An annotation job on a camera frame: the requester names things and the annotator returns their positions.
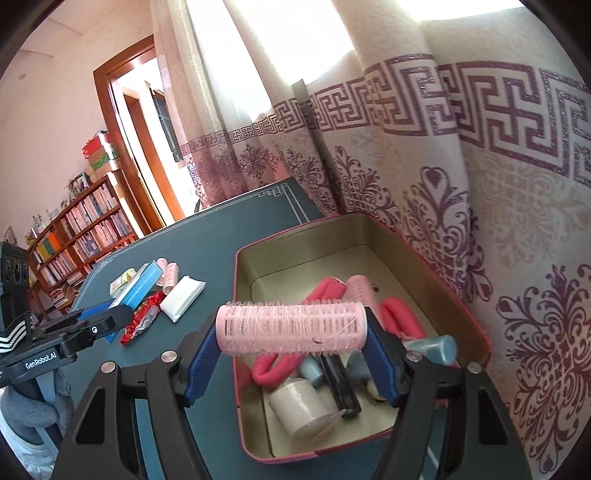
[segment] ceiling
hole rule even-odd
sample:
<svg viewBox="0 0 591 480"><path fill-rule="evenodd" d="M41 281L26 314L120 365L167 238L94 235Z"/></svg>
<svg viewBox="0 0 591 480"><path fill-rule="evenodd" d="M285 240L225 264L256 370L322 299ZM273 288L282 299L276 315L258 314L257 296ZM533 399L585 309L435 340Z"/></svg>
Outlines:
<svg viewBox="0 0 591 480"><path fill-rule="evenodd" d="M121 6L121 0L65 0L29 36L0 79L0 96L8 85L24 80L72 42Z"/></svg>

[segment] dark green tablecloth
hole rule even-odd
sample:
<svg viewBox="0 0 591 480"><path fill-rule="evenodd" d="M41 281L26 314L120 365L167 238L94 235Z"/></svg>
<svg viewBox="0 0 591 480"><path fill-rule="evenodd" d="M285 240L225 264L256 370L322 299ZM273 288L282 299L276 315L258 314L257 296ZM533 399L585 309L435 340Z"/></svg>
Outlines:
<svg viewBox="0 0 591 480"><path fill-rule="evenodd" d="M205 290L178 323L160 314L150 329L123 347L104 339L80 353L64 369L78 403L101 363L125 367L153 360L175 349L211 310L232 299L234 259L245 245L321 217L293 179L228 200L181 220L119 250L88 276L74 304L85 308L109 299L109 284L128 268L166 258L180 275L207 282ZM214 479L362 479L370 478L384 442L369 442L321 458L283 465L263 465L242 450L236 419L230 357L222 356L203 398L187 410L197 444ZM164 478L145 401L138 401L138 425L150 480Z"/></svg>

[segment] sunlight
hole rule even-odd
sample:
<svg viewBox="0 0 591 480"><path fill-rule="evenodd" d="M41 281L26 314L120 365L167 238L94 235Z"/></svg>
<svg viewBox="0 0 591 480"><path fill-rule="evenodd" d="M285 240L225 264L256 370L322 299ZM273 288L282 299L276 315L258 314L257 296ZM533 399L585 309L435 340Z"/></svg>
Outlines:
<svg viewBox="0 0 591 480"><path fill-rule="evenodd" d="M519 0L396 0L417 22L450 20L523 7Z"/></svg>
<svg viewBox="0 0 591 480"><path fill-rule="evenodd" d="M289 84L300 79L312 82L353 50L330 0L242 0L238 4Z"/></svg>
<svg viewBox="0 0 591 480"><path fill-rule="evenodd" d="M218 102L224 103L225 93L254 121L271 101L228 10L221 0L187 4Z"/></svg>

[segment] bookshelf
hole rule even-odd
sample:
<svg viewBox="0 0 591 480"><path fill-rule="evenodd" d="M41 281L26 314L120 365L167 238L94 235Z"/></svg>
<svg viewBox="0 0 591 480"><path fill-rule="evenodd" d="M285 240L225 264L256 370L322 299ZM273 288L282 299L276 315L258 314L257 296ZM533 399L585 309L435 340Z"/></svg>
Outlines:
<svg viewBox="0 0 591 480"><path fill-rule="evenodd" d="M76 197L29 247L39 288L66 313L93 266L138 239L108 176Z"/></svg>

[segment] striped strap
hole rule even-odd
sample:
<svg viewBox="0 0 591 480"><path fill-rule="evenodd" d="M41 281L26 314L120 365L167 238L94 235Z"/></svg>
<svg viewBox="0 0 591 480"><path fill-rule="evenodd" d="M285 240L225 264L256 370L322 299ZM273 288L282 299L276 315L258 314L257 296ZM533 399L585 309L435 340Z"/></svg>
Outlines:
<svg viewBox="0 0 591 480"><path fill-rule="evenodd" d="M8 353L14 350L18 342L27 335L27 326L23 320L7 337L0 336L0 353Z"/></svg>

